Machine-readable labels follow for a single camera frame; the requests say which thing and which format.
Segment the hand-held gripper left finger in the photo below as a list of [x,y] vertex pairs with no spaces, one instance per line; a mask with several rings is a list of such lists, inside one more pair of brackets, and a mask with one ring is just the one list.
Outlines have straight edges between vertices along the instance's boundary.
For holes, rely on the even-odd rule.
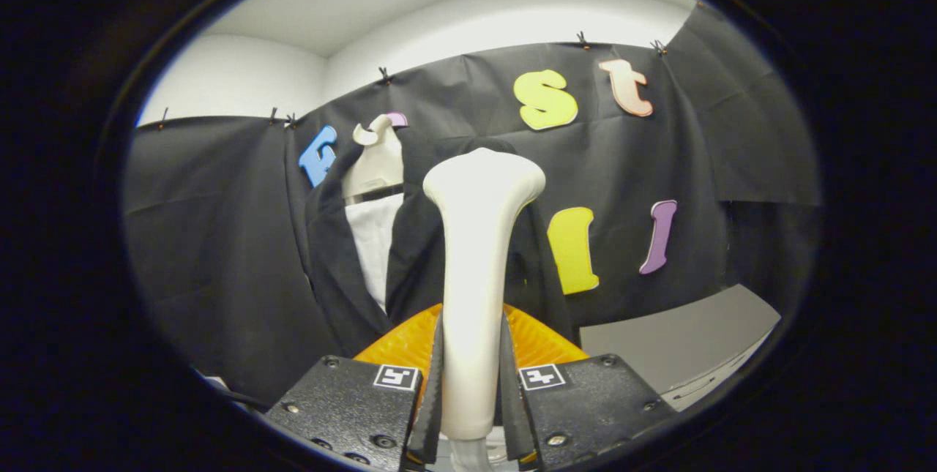
[[354,356],[322,356],[265,414],[291,438],[382,471],[422,471],[441,432],[441,305]]

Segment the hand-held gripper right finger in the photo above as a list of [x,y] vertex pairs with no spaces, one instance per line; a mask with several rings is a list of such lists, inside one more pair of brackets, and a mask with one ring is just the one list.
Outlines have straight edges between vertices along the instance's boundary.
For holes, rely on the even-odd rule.
[[625,452],[675,415],[620,356],[590,356],[528,313],[504,308],[501,419],[519,468],[572,468]]

